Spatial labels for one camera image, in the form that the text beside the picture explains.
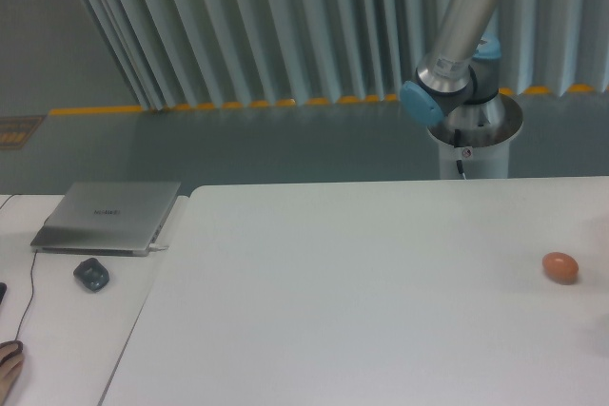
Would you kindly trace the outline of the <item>person's hand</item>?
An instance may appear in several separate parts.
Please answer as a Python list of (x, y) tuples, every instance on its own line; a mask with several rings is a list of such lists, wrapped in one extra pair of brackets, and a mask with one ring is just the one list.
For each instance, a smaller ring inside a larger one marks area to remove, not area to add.
[(9, 358), (11, 342), (12, 340), (1, 344), (1, 404), (5, 403), (16, 379), (19, 378), (25, 359), (24, 353), (14, 358)]

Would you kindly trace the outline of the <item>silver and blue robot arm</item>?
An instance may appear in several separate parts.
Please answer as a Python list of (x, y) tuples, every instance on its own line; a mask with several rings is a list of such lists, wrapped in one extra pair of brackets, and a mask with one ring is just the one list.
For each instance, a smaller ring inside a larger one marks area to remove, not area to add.
[(473, 99), (481, 78), (477, 46), (499, 0), (450, 0), (432, 49), (403, 83), (399, 100), (418, 123), (434, 126)]

